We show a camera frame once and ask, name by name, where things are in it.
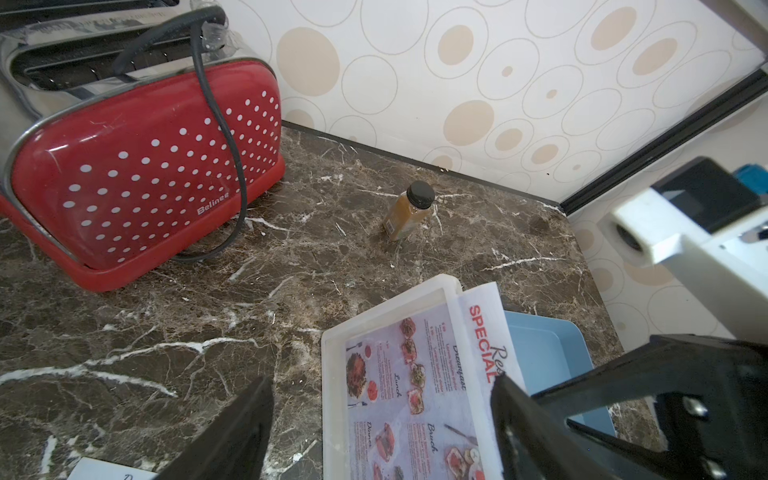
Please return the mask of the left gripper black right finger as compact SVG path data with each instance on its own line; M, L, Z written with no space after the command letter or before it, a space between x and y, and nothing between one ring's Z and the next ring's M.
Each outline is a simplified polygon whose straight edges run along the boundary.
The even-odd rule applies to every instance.
M604 479L606 471L507 376L490 399L504 479Z

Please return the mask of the old pink menu sheet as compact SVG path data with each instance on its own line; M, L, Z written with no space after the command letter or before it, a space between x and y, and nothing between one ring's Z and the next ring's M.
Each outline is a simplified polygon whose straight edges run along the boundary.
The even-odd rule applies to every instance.
M67 480L152 480L156 473L92 458L81 458Z

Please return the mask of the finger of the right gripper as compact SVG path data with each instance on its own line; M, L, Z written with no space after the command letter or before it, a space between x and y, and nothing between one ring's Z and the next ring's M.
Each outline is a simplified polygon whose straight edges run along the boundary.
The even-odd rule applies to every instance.
M656 452L572 421L650 397L665 450ZM622 479L764 479L767 347L696 335L654 335L605 365L534 394L571 440Z

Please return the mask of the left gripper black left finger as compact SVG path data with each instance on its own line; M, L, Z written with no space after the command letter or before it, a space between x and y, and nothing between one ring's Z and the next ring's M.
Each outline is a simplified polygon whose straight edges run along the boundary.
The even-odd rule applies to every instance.
M164 479L258 479L273 423L272 380L255 379L173 462Z

